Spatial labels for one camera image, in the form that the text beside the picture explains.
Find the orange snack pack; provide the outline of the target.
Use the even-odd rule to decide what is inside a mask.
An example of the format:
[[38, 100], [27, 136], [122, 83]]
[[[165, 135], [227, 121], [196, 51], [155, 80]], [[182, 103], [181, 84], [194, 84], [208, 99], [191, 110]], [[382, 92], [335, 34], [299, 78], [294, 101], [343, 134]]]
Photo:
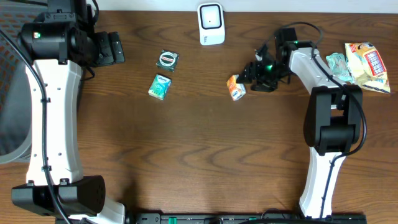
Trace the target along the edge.
[[239, 75], [232, 75], [226, 82], [233, 101], [237, 101], [246, 94], [245, 86], [242, 83], [237, 83]]

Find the teal Kleenex tissue pack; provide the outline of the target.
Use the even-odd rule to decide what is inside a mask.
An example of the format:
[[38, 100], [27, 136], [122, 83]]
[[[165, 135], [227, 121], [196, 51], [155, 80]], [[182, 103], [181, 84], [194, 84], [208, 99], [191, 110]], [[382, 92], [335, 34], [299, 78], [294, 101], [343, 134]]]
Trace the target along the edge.
[[163, 75], [157, 74], [152, 82], [152, 85], [149, 88], [148, 94], [157, 99], [164, 100], [171, 84], [171, 79]]

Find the green wipes pack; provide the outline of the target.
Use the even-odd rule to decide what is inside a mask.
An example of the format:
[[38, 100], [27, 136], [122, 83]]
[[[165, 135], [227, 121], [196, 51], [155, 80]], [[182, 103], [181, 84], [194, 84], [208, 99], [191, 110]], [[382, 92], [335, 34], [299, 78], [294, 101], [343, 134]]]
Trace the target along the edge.
[[346, 58], [344, 54], [333, 53], [326, 56], [327, 64], [332, 72], [332, 74], [344, 82], [353, 84], [354, 79], [351, 76], [348, 66], [346, 64]]

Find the yellow wet wipes pack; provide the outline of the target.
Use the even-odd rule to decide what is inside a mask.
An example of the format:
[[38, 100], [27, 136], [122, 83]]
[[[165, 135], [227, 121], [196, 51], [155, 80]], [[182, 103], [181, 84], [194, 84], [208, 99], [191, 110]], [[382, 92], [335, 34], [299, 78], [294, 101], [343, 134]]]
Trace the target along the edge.
[[370, 42], [345, 43], [347, 66], [354, 83], [365, 90], [389, 94], [387, 69]]

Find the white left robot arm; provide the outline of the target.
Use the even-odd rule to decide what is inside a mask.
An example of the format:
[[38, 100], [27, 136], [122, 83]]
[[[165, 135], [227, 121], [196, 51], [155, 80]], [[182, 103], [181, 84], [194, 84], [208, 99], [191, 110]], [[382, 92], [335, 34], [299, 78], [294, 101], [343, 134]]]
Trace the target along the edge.
[[96, 1], [49, 1], [19, 32], [14, 49], [25, 63], [32, 112], [26, 182], [12, 189], [15, 206], [57, 223], [129, 223], [126, 207], [106, 195], [104, 178], [85, 176], [77, 142], [84, 72], [123, 63], [117, 32], [96, 32]]

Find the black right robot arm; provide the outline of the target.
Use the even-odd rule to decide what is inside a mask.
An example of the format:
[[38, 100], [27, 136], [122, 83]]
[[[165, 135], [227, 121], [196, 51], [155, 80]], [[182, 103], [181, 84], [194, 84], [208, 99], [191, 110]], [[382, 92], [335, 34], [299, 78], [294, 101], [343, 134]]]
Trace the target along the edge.
[[331, 201], [343, 161], [361, 148], [366, 137], [363, 92], [335, 78], [322, 60], [317, 44], [298, 40], [288, 25], [273, 38], [276, 55], [268, 46], [256, 50], [256, 60], [247, 64], [236, 83], [249, 84], [253, 91], [273, 92], [283, 79], [296, 75], [310, 94], [303, 124], [304, 140], [310, 150], [310, 165], [298, 205], [302, 218], [332, 219]]

